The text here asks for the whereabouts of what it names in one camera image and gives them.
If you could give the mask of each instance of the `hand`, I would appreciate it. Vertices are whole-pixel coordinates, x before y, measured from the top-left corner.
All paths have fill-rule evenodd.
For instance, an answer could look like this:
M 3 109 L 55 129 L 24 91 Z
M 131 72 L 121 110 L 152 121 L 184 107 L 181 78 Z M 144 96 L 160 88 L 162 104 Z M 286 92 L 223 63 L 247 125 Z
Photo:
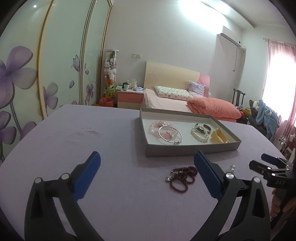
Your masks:
M 280 212 L 281 208 L 281 201 L 278 198 L 278 196 L 276 195 L 276 188 L 272 191 L 272 194 L 274 195 L 271 201 L 271 211 L 270 211 L 270 216 L 271 217 L 276 217 L 277 214 Z M 292 212 L 294 211 L 296 207 L 296 197 L 293 197 L 290 201 L 288 201 L 288 203 L 286 204 L 286 206 L 283 209 L 283 212 L 288 212 L 288 216 L 290 216 L 292 214 Z

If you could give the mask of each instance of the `pink headboard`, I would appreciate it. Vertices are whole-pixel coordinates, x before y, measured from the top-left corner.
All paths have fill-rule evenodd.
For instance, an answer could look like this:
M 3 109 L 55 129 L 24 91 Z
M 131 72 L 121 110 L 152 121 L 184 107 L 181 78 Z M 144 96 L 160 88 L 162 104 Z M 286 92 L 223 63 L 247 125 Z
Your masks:
M 209 94 L 209 88 L 210 88 L 210 77 L 206 74 L 200 73 L 200 77 L 196 83 L 200 85 L 205 85 L 204 96 L 207 97 Z

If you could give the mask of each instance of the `mug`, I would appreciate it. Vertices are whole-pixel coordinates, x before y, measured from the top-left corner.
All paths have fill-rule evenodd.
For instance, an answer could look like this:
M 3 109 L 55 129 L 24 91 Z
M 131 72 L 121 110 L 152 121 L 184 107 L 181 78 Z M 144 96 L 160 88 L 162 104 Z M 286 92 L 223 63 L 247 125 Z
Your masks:
M 123 89 L 124 91 L 127 91 L 129 89 L 130 84 L 128 83 L 123 83 Z

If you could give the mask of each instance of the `white wall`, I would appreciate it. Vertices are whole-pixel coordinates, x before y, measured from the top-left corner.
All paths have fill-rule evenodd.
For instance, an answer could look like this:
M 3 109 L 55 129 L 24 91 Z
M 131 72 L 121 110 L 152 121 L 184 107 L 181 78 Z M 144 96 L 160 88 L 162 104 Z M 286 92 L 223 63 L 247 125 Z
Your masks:
M 212 97 L 232 102 L 233 89 L 238 88 L 242 76 L 244 58 L 245 54 L 242 49 L 237 48 L 224 37 L 217 36 L 215 54 L 209 73 Z
M 216 14 L 220 16 L 215 15 L 217 19 L 208 15 L 203 16 L 203 22 L 197 23 L 198 19 L 191 19 L 194 16 L 190 12 L 190 7 L 188 5 L 186 16 L 180 8 L 179 0 L 116 0 L 114 2 L 109 18 L 105 49 L 120 51 L 117 55 L 117 83 L 135 78 L 138 85 L 143 86 L 146 61 L 155 61 L 210 75 L 210 92 L 219 91 L 221 76 L 214 75 L 215 68 L 212 67 L 217 51 L 217 32 L 211 31 L 202 24 L 209 22 L 211 25 L 222 28 L 224 23 L 238 35 L 241 35 L 241 29 L 218 12 Z M 204 14 L 203 11 L 197 9 L 195 16 L 201 14 Z M 230 45 L 229 48 L 232 65 L 235 58 L 233 52 L 236 48 L 234 45 Z M 142 58 L 132 58 L 132 53 L 142 54 Z M 230 76 L 224 79 L 233 78 L 232 73 L 225 74 Z
M 246 47 L 246 59 L 239 90 L 246 93 L 244 106 L 249 100 L 262 97 L 268 67 L 268 43 L 263 38 L 284 41 L 296 45 L 295 35 L 290 28 L 279 26 L 257 26 L 243 31 L 242 43 Z

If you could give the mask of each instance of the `white box tray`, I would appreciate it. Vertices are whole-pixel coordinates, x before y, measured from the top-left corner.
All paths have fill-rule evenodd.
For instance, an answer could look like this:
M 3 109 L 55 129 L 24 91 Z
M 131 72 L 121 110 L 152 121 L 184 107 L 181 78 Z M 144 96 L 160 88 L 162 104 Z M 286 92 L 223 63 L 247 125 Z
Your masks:
M 221 122 L 210 115 L 195 114 L 189 112 L 141 108 L 140 118 L 146 140 L 146 156 L 188 156 L 194 155 L 198 150 L 204 153 L 215 153 L 236 150 L 241 140 L 227 129 Z M 162 138 L 157 138 L 149 133 L 150 125 L 155 121 L 168 121 L 183 135 L 179 144 L 169 143 Z M 192 134 L 191 129 L 196 123 L 207 124 L 211 129 L 208 142 L 198 141 Z M 215 144 L 211 141 L 211 134 L 220 128 L 229 140 L 229 143 Z

